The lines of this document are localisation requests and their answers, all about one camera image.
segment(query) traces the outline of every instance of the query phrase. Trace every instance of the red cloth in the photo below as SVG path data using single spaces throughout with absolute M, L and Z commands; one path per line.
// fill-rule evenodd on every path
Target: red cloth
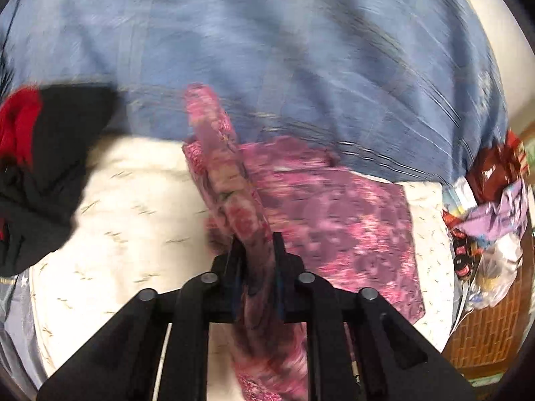
M 11 159 L 31 170 L 33 129 L 42 109 L 36 88 L 25 87 L 10 95 L 0 107 L 0 159 Z M 0 240 L 4 239 L 4 219 L 0 219 Z

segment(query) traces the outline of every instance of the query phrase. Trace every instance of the plastic bag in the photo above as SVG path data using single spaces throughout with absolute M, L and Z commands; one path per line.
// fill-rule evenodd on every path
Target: plastic bag
M 522 265 L 520 240 L 507 234 L 482 255 L 468 291 L 466 310 L 496 306 L 509 292 Z
M 465 177 L 461 176 L 453 185 L 442 187 L 444 209 L 455 217 L 463 219 L 465 214 L 477 206 L 472 189 Z

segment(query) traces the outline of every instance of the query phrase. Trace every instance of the purple cloth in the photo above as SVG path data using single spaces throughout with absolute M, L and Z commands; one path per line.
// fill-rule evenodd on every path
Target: purple cloth
M 519 179 L 504 190 L 499 204 L 488 202 L 474 208 L 457 228 L 472 237 L 496 241 L 510 232 L 522 238 L 527 225 L 528 195 Z

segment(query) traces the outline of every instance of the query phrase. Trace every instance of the pink floral cloth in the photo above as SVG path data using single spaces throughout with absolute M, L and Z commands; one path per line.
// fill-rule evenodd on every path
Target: pink floral cloth
M 243 309 L 233 359 L 245 399 L 307 399 L 306 332 L 283 324 L 272 303 L 271 229 L 286 249 L 337 288 L 376 288 L 411 323 L 424 314 L 412 221 L 401 186 L 359 177 L 327 150 L 291 137 L 237 145 L 215 93 L 186 90 L 195 137 L 184 145 L 192 177 L 212 213 L 212 240 L 233 234 L 247 252 Z

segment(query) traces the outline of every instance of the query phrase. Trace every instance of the blue bedsheet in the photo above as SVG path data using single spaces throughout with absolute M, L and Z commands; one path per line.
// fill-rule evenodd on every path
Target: blue bedsheet
M 389 180 L 452 183 L 507 126 L 465 0 L 22 0 L 8 51 L 15 85 L 117 83 L 123 131 L 184 139 L 203 82 L 241 141 L 298 136 Z

